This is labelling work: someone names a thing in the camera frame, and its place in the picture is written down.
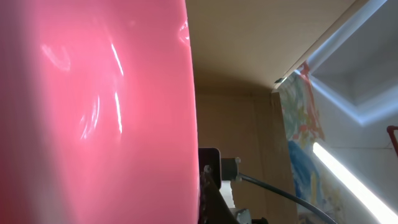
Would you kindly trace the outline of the pink plastic measuring scoop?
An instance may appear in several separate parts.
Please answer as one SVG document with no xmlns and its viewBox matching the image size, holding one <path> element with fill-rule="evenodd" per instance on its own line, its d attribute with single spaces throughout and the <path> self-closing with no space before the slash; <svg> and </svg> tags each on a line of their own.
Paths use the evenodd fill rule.
<svg viewBox="0 0 398 224">
<path fill-rule="evenodd" d="M 1 0 L 1 222 L 196 223 L 182 0 Z"/>
</svg>

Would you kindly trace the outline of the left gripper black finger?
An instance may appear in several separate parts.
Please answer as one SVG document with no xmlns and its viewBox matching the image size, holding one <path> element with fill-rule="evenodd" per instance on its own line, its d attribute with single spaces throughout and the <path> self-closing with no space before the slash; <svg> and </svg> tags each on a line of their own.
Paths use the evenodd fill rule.
<svg viewBox="0 0 398 224">
<path fill-rule="evenodd" d="M 198 224 L 238 224 L 211 175 L 200 173 L 200 206 Z"/>
</svg>

